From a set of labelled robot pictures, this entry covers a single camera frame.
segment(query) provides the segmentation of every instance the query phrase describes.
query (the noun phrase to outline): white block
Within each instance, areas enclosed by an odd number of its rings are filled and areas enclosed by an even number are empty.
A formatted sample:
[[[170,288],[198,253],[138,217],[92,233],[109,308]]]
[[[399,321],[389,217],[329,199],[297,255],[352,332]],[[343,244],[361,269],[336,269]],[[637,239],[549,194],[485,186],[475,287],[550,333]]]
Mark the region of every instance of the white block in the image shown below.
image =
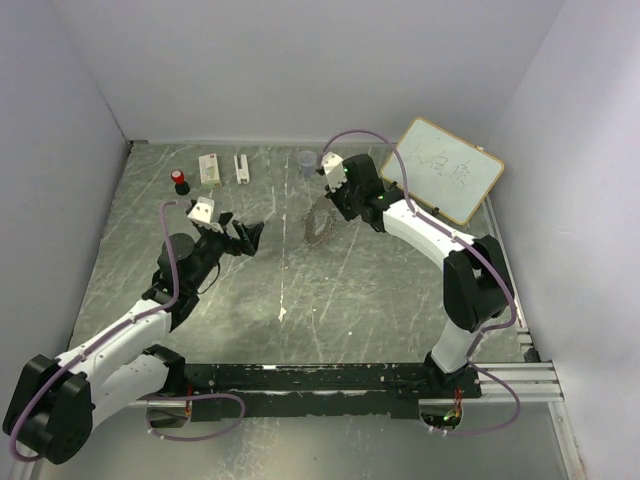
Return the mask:
[[[249,162],[247,161],[247,156],[245,154],[234,155],[233,164],[236,167],[238,184],[249,183]]]

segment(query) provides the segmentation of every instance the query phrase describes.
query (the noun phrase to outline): red bottle cap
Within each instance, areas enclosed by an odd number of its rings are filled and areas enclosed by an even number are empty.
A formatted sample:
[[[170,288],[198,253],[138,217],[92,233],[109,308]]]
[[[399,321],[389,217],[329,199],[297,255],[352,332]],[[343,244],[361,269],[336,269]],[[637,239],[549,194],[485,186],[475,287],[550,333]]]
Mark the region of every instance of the red bottle cap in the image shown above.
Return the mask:
[[[173,180],[176,185],[182,185],[184,183],[184,173],[180,170],[174,170],[171,172],[171,180]]]

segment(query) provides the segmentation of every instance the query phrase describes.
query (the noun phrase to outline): white robotic arm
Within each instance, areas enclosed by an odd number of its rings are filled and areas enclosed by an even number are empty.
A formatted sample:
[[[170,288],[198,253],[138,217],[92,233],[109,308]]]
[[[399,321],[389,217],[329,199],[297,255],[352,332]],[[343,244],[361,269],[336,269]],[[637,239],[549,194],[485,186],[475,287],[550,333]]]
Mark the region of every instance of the white robotic arm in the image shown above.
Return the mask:
[[[210,199],[192,201],[187,214],[200,238],[171,236],[174,255],[165,243],[142,300],[76,348],[55,359],[38,355],[25,365],[2,424],[14,448],[17,439],[52,463],[63,463],[118,410],[145,395],[175,394],[184,386],[184,358],[157,343],[187,319],[220,257],[253,256],[264,228],[262,222],[233,221],[238,238],[228,235],[233,214],[221,213],[214,221]]]
[[[495,279],[454,239],[474,245],[508,282],[497,240],[490,236],[476,239],[459,232],[413,201],[413,208],[409,208],[404,193],[395,185],[385,190],[368,155],[345,160],[329,152],[321,166],[327,179],[327,197],[346,220],[360,216],[374,230],[406,241],[443,271],[443,303],[449,320],[426,361],[435,363],[444,374],[463,369],[480,326],[502,313],[507,300]],[[418,215],[428,218],[429,223]]]

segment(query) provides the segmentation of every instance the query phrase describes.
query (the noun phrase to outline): metal floor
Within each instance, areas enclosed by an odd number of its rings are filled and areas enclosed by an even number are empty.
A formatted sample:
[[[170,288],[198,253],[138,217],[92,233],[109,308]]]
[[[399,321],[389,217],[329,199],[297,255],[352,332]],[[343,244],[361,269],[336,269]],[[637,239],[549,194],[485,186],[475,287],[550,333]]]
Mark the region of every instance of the metal floor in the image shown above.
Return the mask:
[[[323,178],[300,174],[305,147],[135,145],[118,189],[100,253],[73,333],[76,346],[119,318],[150,285],[162,245],[158,205],[178,198],[170,172],[184,171],[191,197],[212,197],[246,223],[264,220],[254,258],[223,257],[217,284],[189,320],[165,342],[188,362],[339,363],[424,359],[446,321],[442,273],[402,240],[360,220],[338,219],[334,235],[315,247],[303,241],[304,218]],[[384,147],[338,147],[344,156],[369,152],[381,166]],[[224,185],[200,185],[198,156],[215,152]],[[249,159],[251,183],[238,185],[233,155]],[[197,235],[182,211],[173,232]],[[487,205],[461,227],[494,233]],[[281,309],[286,314],[279,319]],[[498,319],[505,322],[508,312]],[[515,328],[481,344],[479,362],[523,361]]]

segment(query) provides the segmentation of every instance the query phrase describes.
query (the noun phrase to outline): clear plastic cup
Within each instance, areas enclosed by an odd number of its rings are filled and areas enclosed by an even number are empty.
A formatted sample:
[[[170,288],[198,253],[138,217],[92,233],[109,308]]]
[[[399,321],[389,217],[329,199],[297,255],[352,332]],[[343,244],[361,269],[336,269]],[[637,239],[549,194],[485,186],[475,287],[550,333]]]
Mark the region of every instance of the clear plastic cup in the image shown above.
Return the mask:
[[[305,177],[310,177],[314,173],[316,173],[316,162],[318,159],[318,155],[311,150],[303,150],[302,152],[298,152],[296,154],[296,160],[298,161],[298,165],[300,165],[300,171],[302,175]]]

